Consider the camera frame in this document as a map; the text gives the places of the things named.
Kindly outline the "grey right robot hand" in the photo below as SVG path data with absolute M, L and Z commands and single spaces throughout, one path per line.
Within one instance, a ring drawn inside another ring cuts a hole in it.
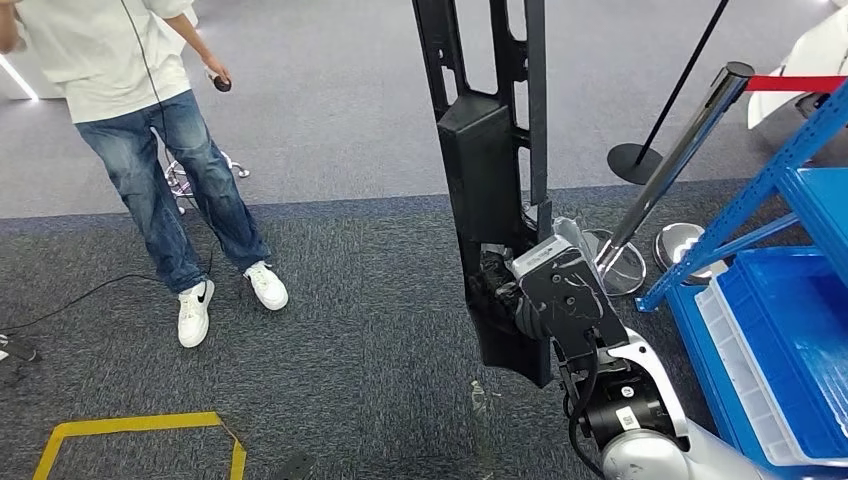
M 510 335 L 521 334 L 539 341 L 548 339 L 550 334 L 539 312 L 508 268 L 511 250 L 484 244 L 479 254 L 479 270 L 471 279 L 473 302 L 484 320 Z

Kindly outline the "person's left hand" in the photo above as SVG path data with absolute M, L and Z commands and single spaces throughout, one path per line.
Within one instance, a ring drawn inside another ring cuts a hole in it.
M 232 80 L 227 69 L 214 56 L 203 56 L 201 61 L 214 87 L 220 92 L 230 91 Z

